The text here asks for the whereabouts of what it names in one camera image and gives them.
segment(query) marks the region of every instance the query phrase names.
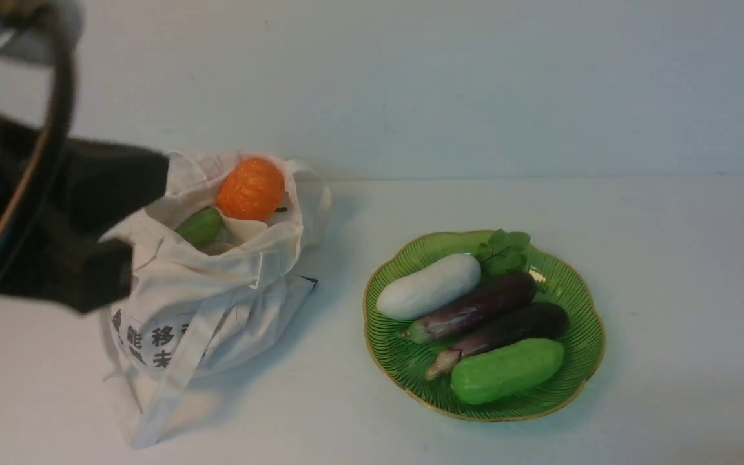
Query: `cable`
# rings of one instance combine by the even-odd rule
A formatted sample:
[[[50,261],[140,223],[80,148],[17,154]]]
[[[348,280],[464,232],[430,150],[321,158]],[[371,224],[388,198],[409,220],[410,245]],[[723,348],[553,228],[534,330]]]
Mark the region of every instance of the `cable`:
[[[74,109],[72,47],[56,9],[42,8],[33,24],[50,42],[54,60],[50,103],[45,124],[13,197],[0,218],[0,279],[32,230],[34,221],[62,166],[62,146],[70,130]]]

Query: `plastic vegetable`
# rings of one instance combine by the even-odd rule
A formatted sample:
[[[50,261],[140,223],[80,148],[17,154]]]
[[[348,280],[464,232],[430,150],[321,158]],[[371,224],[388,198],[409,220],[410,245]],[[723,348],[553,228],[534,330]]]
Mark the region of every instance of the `plastic vegetable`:
[[[463,335],[531,303],[536,291],[535,280],[529,274],[505,274],[414,321],[402,336],[423,344]]]
[[[213,207],[206,207],[183,221],[175,232],[195,248],[201,249],[216,240],[221,227],[220,213]]]
[[[532,304],[513,314],[485,324],[440,353],[426,370],[426,379],[451,373],[467,357],[508,346],[529,338],[558,339],[570,327],[567,312],[556,304]]]
[[[395,320],[415,320],[461,297],[478,284],[481,265],[464,253],[389,283],[378,297],[378,311]]]
[[[284,195],[283,173],[271,161],[249,158],[225,178],[218,193],[218,207],[237,220],[266,221]]]
[[[452,370],[452,392],[465,404],[486,404],[546,382],[562,360],[558,342],[524,339],[460,361]]]
[[[498,229],[487,242],[479,244],[475,258],[481,262],[484,280],[492,280],[511,271],[522,271],[526,265],[523,251],[530,244],[526,232],[504,232]]]

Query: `orange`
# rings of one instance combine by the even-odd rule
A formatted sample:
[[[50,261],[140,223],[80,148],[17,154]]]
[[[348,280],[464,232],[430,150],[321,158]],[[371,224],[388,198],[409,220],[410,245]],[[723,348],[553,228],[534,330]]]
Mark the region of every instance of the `orange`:
[[[283,173],[271,161],[249,158],[240,162],[218,193],[218,207],[237,220],[266,221],[283,201]]]

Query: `white eggplant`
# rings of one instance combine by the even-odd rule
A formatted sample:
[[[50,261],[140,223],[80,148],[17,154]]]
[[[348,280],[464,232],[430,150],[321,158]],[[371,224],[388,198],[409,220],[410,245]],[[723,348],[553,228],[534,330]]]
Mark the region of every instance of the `white eggplant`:
[[[389,283],[378,297],[378,311],[394,320],[416,320],[472,291],[480,279],[481,263],[472,256],[445,256]]]

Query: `white wall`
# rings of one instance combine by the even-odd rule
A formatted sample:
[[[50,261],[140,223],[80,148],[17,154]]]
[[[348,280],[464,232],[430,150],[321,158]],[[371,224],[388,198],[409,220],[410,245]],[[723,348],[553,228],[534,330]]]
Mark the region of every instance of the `white wall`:
[[[744,2],[83,3],[83,135],[333,178],[744,172]],[[0,109],[44,97],[0,64]]]

